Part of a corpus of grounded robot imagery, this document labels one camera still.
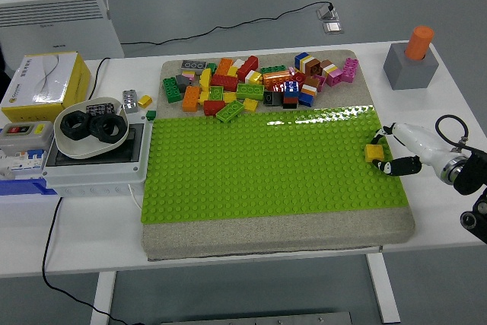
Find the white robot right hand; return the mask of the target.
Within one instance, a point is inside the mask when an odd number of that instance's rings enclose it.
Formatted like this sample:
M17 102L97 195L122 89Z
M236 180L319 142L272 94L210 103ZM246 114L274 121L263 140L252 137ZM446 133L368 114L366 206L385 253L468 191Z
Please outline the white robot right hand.
M451 151L438 135L421 126L407 123L393 123L390 127L383 126L376 131L371 144L375 145L385 135L393 135L414 155L397 158L392 161L374 159L373 165L390 176L417 174L422 165L434 168L434 172L442 181L452 184L455 180L453 171L464 165L467 157Z

